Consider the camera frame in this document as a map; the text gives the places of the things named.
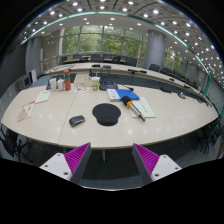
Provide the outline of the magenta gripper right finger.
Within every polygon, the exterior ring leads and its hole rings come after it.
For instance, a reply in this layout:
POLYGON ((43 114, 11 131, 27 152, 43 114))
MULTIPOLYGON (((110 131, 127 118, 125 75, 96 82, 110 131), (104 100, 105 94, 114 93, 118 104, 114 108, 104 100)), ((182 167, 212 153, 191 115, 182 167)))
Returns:
POLYGON ((158 155, 137 144, 133 145, 132 154, 144 185, 181 170, 168 155, 158 155))

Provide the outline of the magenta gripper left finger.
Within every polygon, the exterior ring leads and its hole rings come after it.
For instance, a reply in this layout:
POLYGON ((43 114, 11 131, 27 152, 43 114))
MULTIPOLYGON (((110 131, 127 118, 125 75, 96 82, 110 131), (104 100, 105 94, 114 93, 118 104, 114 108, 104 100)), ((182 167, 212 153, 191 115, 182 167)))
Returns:
POLYGON ((65 154, 56 153, 41 165, 40 168, 72 183, 78 184, 83 176, 90 155, 91 144, 86 143, 65 154))

